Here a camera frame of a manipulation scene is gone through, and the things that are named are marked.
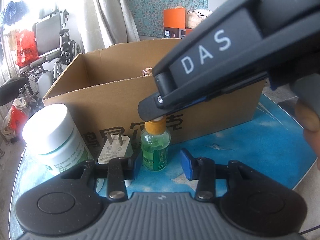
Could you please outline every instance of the bottle label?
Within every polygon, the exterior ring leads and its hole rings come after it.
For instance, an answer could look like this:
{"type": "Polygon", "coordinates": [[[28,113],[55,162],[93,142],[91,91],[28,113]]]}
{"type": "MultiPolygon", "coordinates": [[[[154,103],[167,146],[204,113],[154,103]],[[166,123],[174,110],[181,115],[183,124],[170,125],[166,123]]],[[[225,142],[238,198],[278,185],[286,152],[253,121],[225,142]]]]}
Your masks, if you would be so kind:
{"type": "Polygon", "coordinates": [[[153,151],[153,170],[160,171],[166,165],[168,161],[168,147],[153,151]]]}

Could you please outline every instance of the silver screw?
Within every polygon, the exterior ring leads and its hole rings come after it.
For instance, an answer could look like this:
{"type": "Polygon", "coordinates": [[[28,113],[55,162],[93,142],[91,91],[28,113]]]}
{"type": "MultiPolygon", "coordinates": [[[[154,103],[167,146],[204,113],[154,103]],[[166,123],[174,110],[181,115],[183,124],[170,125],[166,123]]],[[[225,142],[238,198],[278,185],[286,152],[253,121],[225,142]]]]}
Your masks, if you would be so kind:
{"type": "Polygon", "coordinates": [[[213,197],[213,194],[212,194],[212,192],[210,192],[210,191],[204,190],[204,191],[198,192],[198,198],[201,198],[201,199],[210,199],[210,198],[212,198],[212,197],[213,197]]]}
{"type": "Polygon", "coordinates": [[[111,191],[109,194],[110,198],[119,199],[124,197],[124,192],[120,190],[111,191]]]}
{"type": "Polygon", "coordinates": [[[163,100],[162,100],[162,97],[161,97],[161,96],[158,96],[158,102],[159,102],[160,104],[163,103],[163,100]]]}

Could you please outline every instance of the curtain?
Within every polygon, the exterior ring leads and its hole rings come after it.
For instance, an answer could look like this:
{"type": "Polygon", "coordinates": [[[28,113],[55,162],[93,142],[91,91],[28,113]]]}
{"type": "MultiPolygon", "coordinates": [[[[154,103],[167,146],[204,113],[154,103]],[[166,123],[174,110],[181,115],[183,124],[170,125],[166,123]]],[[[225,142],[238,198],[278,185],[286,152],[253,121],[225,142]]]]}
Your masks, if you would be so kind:
{"type": "Polygon", "coordinates": [[[78,0],[77,24],[85,52],[139,41],[125,0],[78,0]]]}

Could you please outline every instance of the green bottle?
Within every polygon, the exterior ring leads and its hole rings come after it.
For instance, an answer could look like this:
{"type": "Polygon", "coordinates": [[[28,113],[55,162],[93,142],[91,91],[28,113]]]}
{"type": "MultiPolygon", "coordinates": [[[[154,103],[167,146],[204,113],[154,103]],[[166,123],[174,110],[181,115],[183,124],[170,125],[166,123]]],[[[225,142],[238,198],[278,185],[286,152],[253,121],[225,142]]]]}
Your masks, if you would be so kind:
{"type": "Polygon", "coordinates": [[[143,164],[151,171],[160,171],[168,162],[168,148],[171,140],[166,127],[165,116],[145,123],[141,132],[143,164]]]}

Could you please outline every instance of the power adapter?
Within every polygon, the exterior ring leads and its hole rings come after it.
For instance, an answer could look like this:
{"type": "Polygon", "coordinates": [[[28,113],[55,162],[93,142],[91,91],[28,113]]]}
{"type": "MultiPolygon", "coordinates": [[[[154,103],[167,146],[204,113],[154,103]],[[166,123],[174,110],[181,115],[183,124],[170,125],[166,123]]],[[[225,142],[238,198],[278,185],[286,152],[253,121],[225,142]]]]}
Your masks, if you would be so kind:
{"type": "MultiPolygon", "coordinates": [[[[111,135],[107,133],[107,141],[99,155],[98,163],[105,164],[113,158],[130,157],[133,154],[129,136],[126,135],[111,135]]],[[[124,180],[125,186],[129,187],[131,184],[130,179],[124,180]]]]}

